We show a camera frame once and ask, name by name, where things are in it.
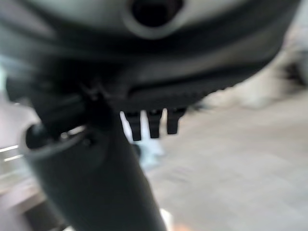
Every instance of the plastic part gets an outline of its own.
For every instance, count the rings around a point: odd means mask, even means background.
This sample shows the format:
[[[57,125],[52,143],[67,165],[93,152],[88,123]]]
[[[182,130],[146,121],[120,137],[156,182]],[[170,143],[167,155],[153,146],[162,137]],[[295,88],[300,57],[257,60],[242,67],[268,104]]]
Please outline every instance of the plastic part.
[[[98,113],[78,135],[32,149],[44,142],[29,129],[20,152],[49,200],[77,231],[165,231],[119,117],[101,117]]]
[[[134,141],[141,140],[141,122],[140,122],[140,112],[126,112],[126,120],[129,122],[131,133]]]
[[[148,121],[149,121],[149,130],[150,137],[152,139],[159,138],[159,125],[160,119],[163,115],[163,110],[151,110],[147,111]]]
[[[179,119],[185,114],[186,108],[174,108],[167,111],[167,133],[175,135],[178,132]]]

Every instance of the round hole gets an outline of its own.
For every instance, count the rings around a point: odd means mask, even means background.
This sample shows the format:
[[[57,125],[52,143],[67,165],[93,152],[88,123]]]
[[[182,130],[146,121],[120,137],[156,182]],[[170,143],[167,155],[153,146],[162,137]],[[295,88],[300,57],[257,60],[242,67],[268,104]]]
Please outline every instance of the round hole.
[[[170,22],[183,7],[183,0],[135,0],[132,14],[142,25],[159,27]]]

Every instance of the tiled floor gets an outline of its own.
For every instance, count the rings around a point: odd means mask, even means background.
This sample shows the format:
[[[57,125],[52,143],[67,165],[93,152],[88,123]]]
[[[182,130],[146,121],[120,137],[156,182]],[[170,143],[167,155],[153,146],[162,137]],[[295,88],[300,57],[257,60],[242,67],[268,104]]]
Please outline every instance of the tiled floor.
[[[303,93],[184,118],[148,172],[159,204],[194,231],[308,230],[307,115]]]

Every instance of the blurry background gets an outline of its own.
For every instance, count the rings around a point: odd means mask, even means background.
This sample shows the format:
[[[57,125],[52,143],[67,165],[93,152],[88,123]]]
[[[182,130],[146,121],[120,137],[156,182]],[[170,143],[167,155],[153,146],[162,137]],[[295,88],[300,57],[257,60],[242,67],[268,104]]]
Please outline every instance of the blurry background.
[[[308,1],[293,28],[305,53]],[[57,221],[29,225],[46,208],[30,219],[7,213],[45,199],[16,151],[21,131],[37,117],[5,100],[4,76],[0,70],[0,230],[6,222],[5,231],[48,231]],[[160,206],[192,231],[308,230],[307,114],[302,90],[258,110],[234,105],[186,115],[179,135],[162,137],[166,155],[146,172]]]

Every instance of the black pole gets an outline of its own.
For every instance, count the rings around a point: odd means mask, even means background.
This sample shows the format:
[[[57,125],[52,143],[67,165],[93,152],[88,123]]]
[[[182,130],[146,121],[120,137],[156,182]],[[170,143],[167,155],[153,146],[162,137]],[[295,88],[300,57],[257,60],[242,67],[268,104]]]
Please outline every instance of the black pole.
[[[119,116],[64,141],[48,143],[34,131],[25,132],[20,151],[76,231],[166,230]]]

